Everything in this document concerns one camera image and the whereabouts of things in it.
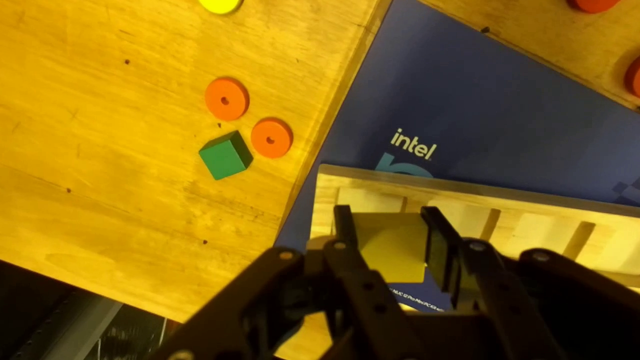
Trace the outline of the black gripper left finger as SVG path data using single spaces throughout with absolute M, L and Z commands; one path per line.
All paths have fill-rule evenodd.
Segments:
M 315 250 L 263 251 L 148 360 L 274 360 L 311 313 L 329 323 L 323 360 L 426 360 L 410 317 L 359 250 L 352 210 L 336 205 L 335 219 L 336 234 Z

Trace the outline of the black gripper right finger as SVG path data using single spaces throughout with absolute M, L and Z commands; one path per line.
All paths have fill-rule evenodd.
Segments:
M 640 360 L 640 297 L 555 250 L 516 257 L 463 238 L 424 205 L 424 260 L 458 313 L 492 328 L 504 360 Z

